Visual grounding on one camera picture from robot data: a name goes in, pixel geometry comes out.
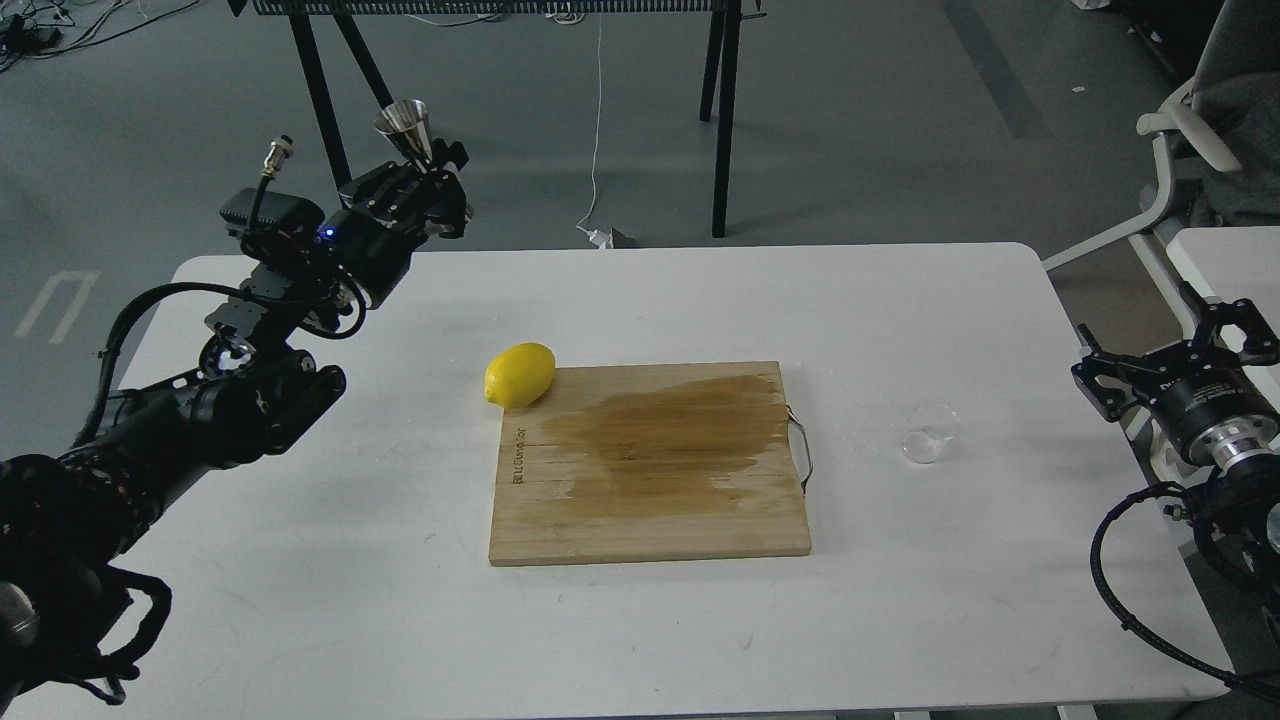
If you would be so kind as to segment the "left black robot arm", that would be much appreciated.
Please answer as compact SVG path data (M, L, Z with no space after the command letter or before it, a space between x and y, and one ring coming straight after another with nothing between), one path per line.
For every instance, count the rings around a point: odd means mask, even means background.
M442 138L390 137L388 161L339 191L326 214L269 183L289 154L279 138L257 186L221 209L256 261L237 287L175 282L115 319L84 427L59 457L3 464L3 702L44 683L78 685L108 705L154 647L172 591L116 557L205 474L284 454L342 397L344 372L291 346L302 331L344 340L401 282L433 236L463 236L472 211L460 173L468 152ZM209 292L197 366L138 389L113 384L136 323L164 299Z

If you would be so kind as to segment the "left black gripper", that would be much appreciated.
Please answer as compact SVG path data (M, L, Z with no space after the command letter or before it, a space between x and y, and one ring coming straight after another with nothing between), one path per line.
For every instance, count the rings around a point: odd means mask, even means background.
M339 187L342 208L320 225L324 247L372 309L404 278L425 234L461 240L474 217L461 182L468 151L444 140L433 140L430 149L422 182L415 164L384 163Z

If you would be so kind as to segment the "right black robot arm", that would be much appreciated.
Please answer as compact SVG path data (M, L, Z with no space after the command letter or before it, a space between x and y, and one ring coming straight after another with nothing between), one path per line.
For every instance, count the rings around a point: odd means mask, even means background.
M1277 410L1245 374L1277 364L1277 336L1248 299L1225 301L1178 284L1194 318L1192 336L1142 356L1103 350L1087 325L1076 333L1083 355L1073 379L1107 421L1133 407L1148 411L1179 459L1208 468L1199 484L1160 482L1126 496L1094 532L1089 570L1094 588L1120 626L1160 653L1263 702L1277 687L1212 666L1179 650L1130 612L1108 584L1102 550L1108 528L1129 509L1170 498L1167 514L1185 521L1204 561L1261 602L1263 625L1277 635Z

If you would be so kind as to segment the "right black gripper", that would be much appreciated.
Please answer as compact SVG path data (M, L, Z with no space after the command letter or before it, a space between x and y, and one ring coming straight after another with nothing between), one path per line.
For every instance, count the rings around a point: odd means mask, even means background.
M1206 439L1212 429L1248 430L1263 447L1277 437L1277 411L1243 372L1277 365L1277 336L1249 299L1208 300L1189 281L1180 282L1180 299L1196 320L1184 345L1140 356L1114 354L1082 323L1082 355L1071 377L1106 421L1119 423L1143 407L1184 462L1225 468L1229 461L1213 456L1216 442ZM1239 351L1220 343L1224 328L1243 333Z

